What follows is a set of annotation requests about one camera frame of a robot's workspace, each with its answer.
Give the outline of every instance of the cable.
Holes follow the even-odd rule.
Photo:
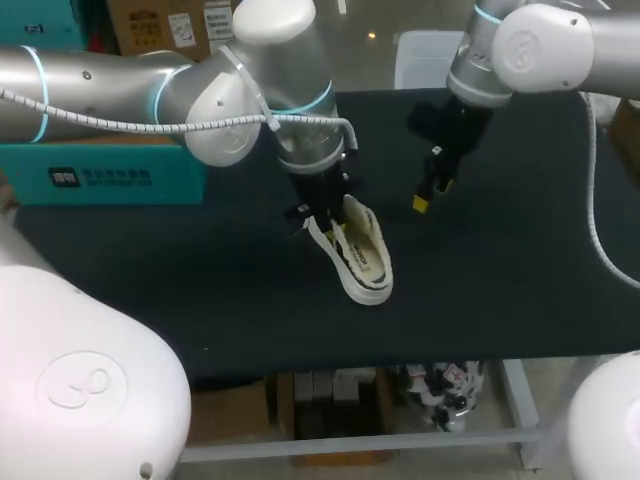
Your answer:
[[[596,2],[598,2],[605,10],[611,10],[611,7],[604,3],[603,0],[596,0]]]
[[[584,104],[587,110],[587,117],[589,121],[589,170],[587,175],[587,221],[589,223],[589,234],[591,236],[591,243],[596,249],[600,260],[605,267],[618,279],[630,287],[640,289],[640,282],[620,270],[608,257],[607,252],[604,251],[600,237],[598,236],[598,229],[596,227],[595,216],[595,187],[596,187],[596,160],[597,160],[597,146],[598,146],[598,132],[596,117],[593,111],[593,104],[591,103],[591,95],[588,93],[582,93]]]
[[[268,119],[264,115],[245,115],[242,117],[213,120],[211,122],[200,123],[175,123],[154,125],[148,123],[118,122],[115,120],[105,120],[102,118],[90,117],[80,113],[69,112],[61,108],[52,107],[38,102],[31,98],[18,95],[0,86],[0,99],[21,105],[25,108],[35,110],[43,115],[49,115],[65,122],[83,125],[85,127],[108,130],[110,132],[138,133],[138,134],[176,134],[188,132],[201,132],[203,130],[215,130],[217,128],[236,127],[238,125],[248,125],[252,123],[267,123]],[[282,123],[299,123],[303,125],[339,125],[344,128],[349,147],[358,149],[358,140],[353,125],[346,118],[333,117],[312,117],[304,115],[274,115],[276,120]]]

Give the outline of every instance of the plastic container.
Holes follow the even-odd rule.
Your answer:
[[[417,30],[398,41],[394,88],[445,88],[464,32]]]

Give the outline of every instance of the robotic arm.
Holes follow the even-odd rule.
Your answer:
[[[420,213],[448,191],[493,111],[514,91],[640,97],[640,14],[524,3],[479,0],[447,77],[453,97],[410,115],[414,133],[435,144],[414,195]]]
[[[314,18],[311,0],[247,0],[234,14],[235,39],[199,64],[174,52],[0,48],[0,98],[14,102],[0,106],[0,142],[82,138],[93,125],[167,134],[200,161],[227,166],[247,155],[256,122],[266,122],[303,211],[328,231],[330,218],[342,223],[348,190],[339,160],[357,145],[337,118]]]

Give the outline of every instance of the shoe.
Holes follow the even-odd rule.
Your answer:
[[[371,209],[351,195],[344,196],[344,213],[345,225],[331,220],[333,229],[328,235],[313,217],[307,229],[333,261],[347,295],[362,305],[380,305],[393,289],[391,257],[380,224]]]

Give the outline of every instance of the metal bar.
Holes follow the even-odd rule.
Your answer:
[[[497,445],[535,442],[540,431],[535,428],[511,428],[477,433],[414,433],[371,437],[327,438],[245,445],[187,448],[180,463],[285,457],[316,453],[361,452],[368,450],[404,450],[413,448]]]
[[[536,402],[533,399],[522,361],[503,360],[500,367],[516,427],[530,428],[538,426],[540,417],[538,416]]]
[[[553,465],[562,451],[567,435],[567,415],[571,399],[578,388],[597,366],[599,356],[578,357],[565,377],[552,408],[540,419],[540,440],[523,445],[520,449],[522,464],[526,470]]]

